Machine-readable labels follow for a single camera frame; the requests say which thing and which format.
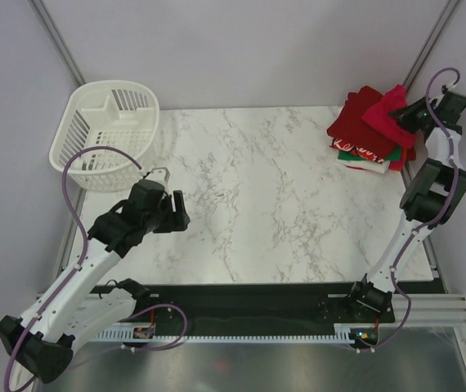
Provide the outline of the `crimson red t shirt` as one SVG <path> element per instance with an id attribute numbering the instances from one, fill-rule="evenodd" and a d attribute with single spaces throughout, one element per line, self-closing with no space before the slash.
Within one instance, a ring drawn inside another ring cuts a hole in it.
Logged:
<path id="1" fill-rule="evenodd" d="M 398 125 L 392 116 L 392 112 L 406 107 L 406 89 L 402 85 L 396 85 L 378 103 L 370 106 L 361 119 L 381 136 L 400 147 L 410 149 L 414 146 L 415 136 Z"/>

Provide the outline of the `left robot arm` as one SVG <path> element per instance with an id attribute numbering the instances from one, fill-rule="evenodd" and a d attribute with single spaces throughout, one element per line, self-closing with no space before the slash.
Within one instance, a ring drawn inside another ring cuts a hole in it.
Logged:
<path id="1" fill-rule="evenodd" d="M 9 364 L 48 384 L 70 365 L 85 343 L 120 320 L 141 321 L 150 314 L 147 290 L 126 278 L 92 303 L 88 295 L 147 234 L 188 228 L 183 193 L 167 191 L 164 180 L 139 180 L 127 198 L 98 216 L 85 231 L 83 250 L 21 316 L 0 321 L 0 339 Z"/>

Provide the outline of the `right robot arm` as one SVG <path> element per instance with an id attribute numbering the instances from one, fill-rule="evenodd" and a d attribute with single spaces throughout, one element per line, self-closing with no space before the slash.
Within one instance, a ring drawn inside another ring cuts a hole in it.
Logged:
<path id="1" fill-rule="evenodd" d="M 402 130 L 423 133 L 428 157 L 401 199 L 401 219 L 386 250 L 348 295 L 345 308 L 351 319 L 361 322 L 391 310 L 397 279 L 418 246 L 450 219 L 465 195 L 458 124 L 465 109 L 466 96 L 446 90 L 439 99 L 422 98 L 388 115 Z"/>

